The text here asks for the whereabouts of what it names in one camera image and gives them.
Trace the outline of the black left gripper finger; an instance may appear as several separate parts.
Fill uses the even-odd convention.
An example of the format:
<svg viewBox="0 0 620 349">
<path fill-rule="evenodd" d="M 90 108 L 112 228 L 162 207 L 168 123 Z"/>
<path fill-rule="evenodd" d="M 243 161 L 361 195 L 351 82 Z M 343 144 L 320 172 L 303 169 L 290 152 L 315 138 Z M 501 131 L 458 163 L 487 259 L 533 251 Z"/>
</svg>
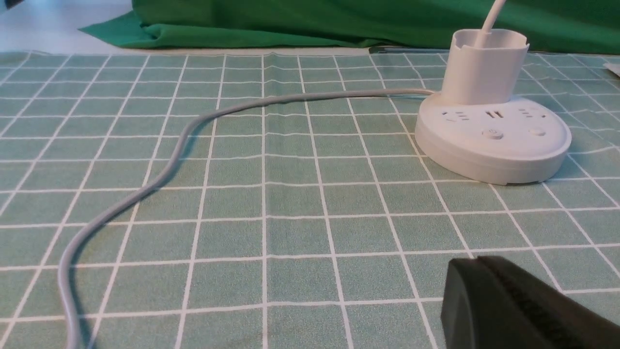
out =
<svg viewBox="0 0 620 349">
<path fill-rule="evenodd" d="M 620 328 L 502 256 L 449 261 L 448 349 L 617 349 Z"/>
</svg>

